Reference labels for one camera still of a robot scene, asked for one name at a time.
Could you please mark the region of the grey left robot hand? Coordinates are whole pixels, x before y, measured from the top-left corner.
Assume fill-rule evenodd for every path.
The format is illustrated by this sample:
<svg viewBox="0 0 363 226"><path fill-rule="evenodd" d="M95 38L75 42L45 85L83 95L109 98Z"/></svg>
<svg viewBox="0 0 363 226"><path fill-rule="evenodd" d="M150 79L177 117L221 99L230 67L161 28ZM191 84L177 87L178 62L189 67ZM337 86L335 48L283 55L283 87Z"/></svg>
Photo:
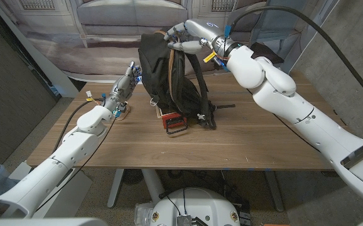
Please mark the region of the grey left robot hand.
<svg viewBox="0 0 363 226"><path fill-rule="evenodd" d="M125 74L121 78L117 79L111 88L109 96L104 102L104 107L111 112L115 112L116 110L119 112L125 112L127 107L126 102L130 99L133 94L133 90L140 81L141 67L136 65L134 61L131 61Z"/></svg>

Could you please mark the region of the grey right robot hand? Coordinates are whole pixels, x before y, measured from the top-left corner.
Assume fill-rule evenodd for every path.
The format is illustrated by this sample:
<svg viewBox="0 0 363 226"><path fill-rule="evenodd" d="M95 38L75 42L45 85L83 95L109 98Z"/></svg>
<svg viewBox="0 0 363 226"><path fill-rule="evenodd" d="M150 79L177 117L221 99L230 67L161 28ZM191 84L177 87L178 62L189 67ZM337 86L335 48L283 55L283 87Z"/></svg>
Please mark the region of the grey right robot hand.
<svg viewBox="0 0 363 226"><path fill-rule="evenodd" d="M181 35L196 37L198 40L170 41ZM163 39L169 41L168 47L174 50L196 54L206 47L222 58L228 58L233 49L243 46L242 43L226 38L216 24L202 19L188 19L173 26L165 33Z"/></svg>

